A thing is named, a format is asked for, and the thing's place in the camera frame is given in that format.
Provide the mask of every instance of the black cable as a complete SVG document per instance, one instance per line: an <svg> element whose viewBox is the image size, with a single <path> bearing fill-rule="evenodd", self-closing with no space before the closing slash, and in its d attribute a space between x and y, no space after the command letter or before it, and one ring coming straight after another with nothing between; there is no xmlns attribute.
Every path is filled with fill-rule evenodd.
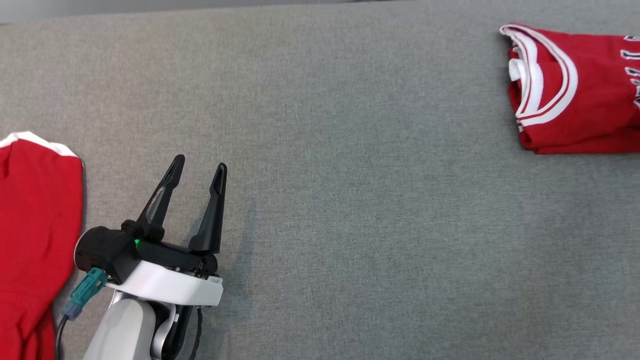
<svg viewBox="0 0 640 360"><path fill-rule="evenodd" d="M201 334L202 334L202 308L198 307L198 332L196 332L196 342L193 344L193 350L191 351L191 356L189 356L189 360L196 359L196 351L198 351L198 346L200 346Z"/></svg>
<svg viewBox="0 0 640 360"><path fill-rule="evenodd" d="M67 320L69 320L69 316L63 315L60 323L58 324L58 330L56 331L56 360L62 360L62 356L60 355L60 342L62 340L62 332L65 330Z"/></svg>

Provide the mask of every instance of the gray couch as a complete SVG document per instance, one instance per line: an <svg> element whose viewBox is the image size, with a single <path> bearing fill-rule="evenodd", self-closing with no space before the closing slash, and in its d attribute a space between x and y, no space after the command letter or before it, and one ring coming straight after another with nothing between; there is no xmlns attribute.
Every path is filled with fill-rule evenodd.
<svg viewBox="0 0 640 360"><path fill-rule="evenodd" d="M78 153L86 227L135 217L184 153L182 245L227 163L198 359L637 359L640 156L523 150L497 30L640 35L639 15L449 0L3 26L0 133ZM110 296L67 325L67 359Z"/></svg>

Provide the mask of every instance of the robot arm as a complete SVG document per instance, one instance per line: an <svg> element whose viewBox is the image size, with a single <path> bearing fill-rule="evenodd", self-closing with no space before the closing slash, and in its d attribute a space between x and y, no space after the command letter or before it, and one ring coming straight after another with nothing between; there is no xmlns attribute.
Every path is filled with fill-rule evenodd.
<svg viewBox="0 0 640 360"><path fill-rule="evenodd" d="M218 165L200 230L188 248L162 242L164 216L183 166L184 156L176 156L136 221L126 220L121 230L94 227L80 237L76 267L102 270L106 286L115 290L85 359L173 360L193 307L220 302L222 279L214 255L220 251L227 166Z"/></svg>

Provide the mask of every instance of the gray upholstered surface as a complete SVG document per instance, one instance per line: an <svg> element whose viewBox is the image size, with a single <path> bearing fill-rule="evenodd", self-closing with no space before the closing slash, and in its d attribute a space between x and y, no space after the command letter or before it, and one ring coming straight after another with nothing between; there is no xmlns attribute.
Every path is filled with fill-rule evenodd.
<svg viewBox="0 0 640 360"><path fill-rule="evenodd" d="M640 156L522 150L497 29L637 35L640 10L433 3L4 26L0 132L82 157L87 226L136 216L184 153L181 244L229 165L198 359L637 359ZM68 359L109 296L67 326Z"/></svg>

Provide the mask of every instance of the white stripe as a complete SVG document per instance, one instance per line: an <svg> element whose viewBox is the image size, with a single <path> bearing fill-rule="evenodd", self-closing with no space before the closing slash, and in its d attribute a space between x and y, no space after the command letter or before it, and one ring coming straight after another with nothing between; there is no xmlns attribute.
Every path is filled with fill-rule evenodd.
<svg viewBox="0 0 640 360"><path fill-rule="evenodd" d="M48 142L38 135L32 133L31 131L23 131L21 133L10 133L9 136L0 140L0 147L7 147L12 143L18 140L26 140L29 142L36 143L42 147L46 147L47 149L51 149L62 156L74 156L77 158L77 155L74 154L67 146L62 145L61 143Z"/></svg>
<svg viewBox="0 0 640 360"><path fill-rule="evenodd" d="M625 59L640 60L640 53L632 53L627 50L620 50L620 56Z"/></svg>
<svg viewBox="0 0 640 360"><path fill-rule="evenodd" d="M573 60L546 36L531 28L517 24L509 24L501 27L500 32L511 37L514 41L515 34L524 32L526 35L529 35L539 41L558 61L563 75L563 83L560 87L560 91L558 91L556 96L542 109L527 114L516 114L518 118L538 115L529 119L521 119L523 126L544 124L555 119L567 108L567 106L569 106L578 89L578 69L573 63Z"/></svg>
<svg viewBox="0 0 640 360"><path fill-rule="evenodd" d="M515 37L512 37L511 39L514 43L518 44L518 46L516 47L517 50L515 52L516 54L518 54L518 57L525 63L524 70L520 74L520 84L522 86L522 91L520 91L520 105L516 110L516 114L519 114L524 111L524 106L529 100L529 90L531 88L531 71L529 70L530 67L528 65L528 49L524 47L521 41L519 41Z"/></svg>
<svg viewBox="0 0 640 360"><path fill-rule="evenodd" d="M530 113L538 110L540 107L540 101L542 101L542 90L544 89L544 77L542 75L542 69L538 64L538 46L536 42L531 40L524 34L514 34L520 43L525 47L526 59L525 66L529 70L529 96L525 98L525 102L521 105L525 105L522 110L523 113Z"/></svg>

